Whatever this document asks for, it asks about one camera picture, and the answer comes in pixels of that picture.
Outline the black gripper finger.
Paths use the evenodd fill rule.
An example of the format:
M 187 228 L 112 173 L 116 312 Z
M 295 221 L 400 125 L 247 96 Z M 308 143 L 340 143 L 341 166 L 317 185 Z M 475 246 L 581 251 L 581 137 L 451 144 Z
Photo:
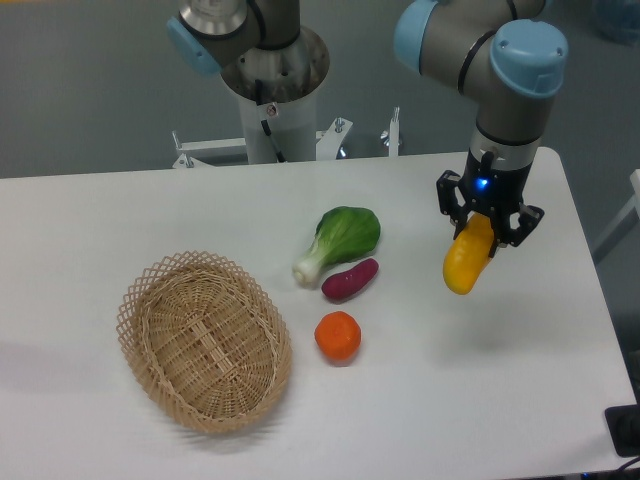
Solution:
M 515 213 L 492 209 L 492 256 L 500 248 L 518 247 L 539 225 L 544 210 L 534 205 L 520 203 Z
M 446 170 L 436 181 L 439 209 L 442 215 L 447 216 L 454 227 L 453 237 L 457 238 L 468 223 L 470 206 L 465 202 L 460 203 L 456 192 L 459 190 L 461 176 Z

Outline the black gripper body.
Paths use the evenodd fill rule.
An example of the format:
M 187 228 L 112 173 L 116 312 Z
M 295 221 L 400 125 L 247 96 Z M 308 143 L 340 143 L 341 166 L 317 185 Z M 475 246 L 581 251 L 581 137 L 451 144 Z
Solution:
M 464 200 L 458 221 L 466 222 L 471 212 L 489 217 L 494 208 L 497 218 L 506 222 L 519 212 L 531 167 L 532 164 L 517 170 L 485 170 L 480 157 L 468 151 L 465 170 L 458 183 Z

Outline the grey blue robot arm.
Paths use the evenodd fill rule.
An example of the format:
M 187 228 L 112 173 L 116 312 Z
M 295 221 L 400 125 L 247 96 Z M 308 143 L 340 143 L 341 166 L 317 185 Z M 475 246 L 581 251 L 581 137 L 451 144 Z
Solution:
M 543 1 L 415 1 L 393 38 L 408 69 L 477 103 L 465 170 L 444 173 L 439 207 L 457 232 L 486 216 L 494 248 L 520 245 L 543 218 L 523 189 L 560 90 L 569 48 L 540 20 Z M 252 163 L 317 158 L 315 97 L 330 58 L 296 1 L 184 1 L 166 25 L 183 60 L 220 76 L 243 109 Z

